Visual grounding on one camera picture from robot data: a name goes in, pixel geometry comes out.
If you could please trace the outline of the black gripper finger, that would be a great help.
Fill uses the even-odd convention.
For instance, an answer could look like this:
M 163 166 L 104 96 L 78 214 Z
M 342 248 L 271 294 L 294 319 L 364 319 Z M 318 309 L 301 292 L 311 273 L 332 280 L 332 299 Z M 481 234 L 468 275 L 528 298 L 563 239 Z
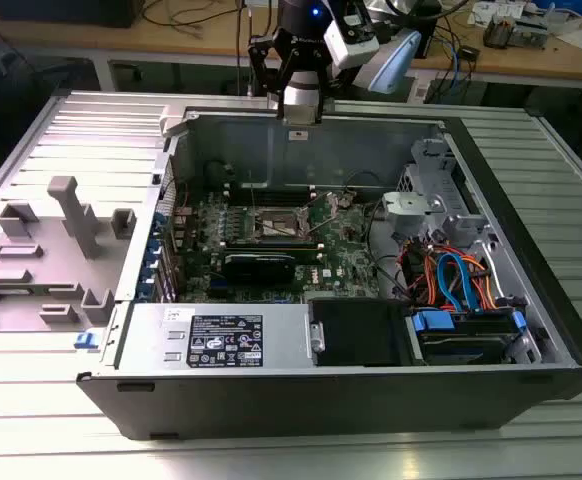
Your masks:
M 296 63 L 295 37 L 286 30 L 277 30 L 273 36 L 253 36 L 248 45 L 248 53 L 255 78 L 259 86 L 268 94 L 277 96 L 277 118 L 284 118 L 285 90 Z M 271 49 L 280 57 L 278 70 L 266 66 L 266 58 Z
M 318 103 L 315 110 L 315 123 L 322 122 L 325 100 L 331 94 L 331 64 L 332 60 L 327 54 L 314 54 L 314 67 L 318 80 Z

